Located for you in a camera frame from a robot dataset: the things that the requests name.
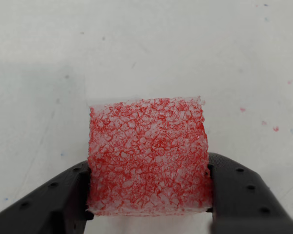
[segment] white surface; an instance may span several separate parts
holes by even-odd
[[[209,151],[257,171],[293,217],[293,0],[0,0],[0,210],[87,158],[89,104],[197,95]],[[86,233],[209,221],[96,217]]]

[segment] red foam block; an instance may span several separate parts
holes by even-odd
[[[90,110],[90,211],[154,216],[211,207],[199,97],[121,102]]]

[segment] red speckled foam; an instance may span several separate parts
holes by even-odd
[[[90,110],[90,211],[155,216],[211,207],[199,97],[121,102]]]

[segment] foam sponge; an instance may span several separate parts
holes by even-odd
[[[211,207],[200,98],[90,108],[89,210],[96,215],[182,215]]]

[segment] hole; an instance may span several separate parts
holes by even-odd
[[[269,208],[267,208],[266,206],[261,207],[259,210],[262,214],[269,214],[270,213]]]
[[[55,188],[55,187],[57,187],[58,185],[59,185],[58,182],[52,182],[51,184],[49,184],[49,187],[50,187],[50,188]]]
[[[25,201],[21,204],[20,209],[26,209],[30,207],[30,202],[29,201]]]
[[[214,167],[213,164],[208,164],[208,165],[207,165],[207,168],[208,168],[209,170],[213,169],[213,167]]]
[[[249,184],[249,185],[246,186],[246,187],[247,187],[247,189],[249,189],[249,190],[254,190],[254,189],[255,189],[255,186],[252,185],[252,184]]]

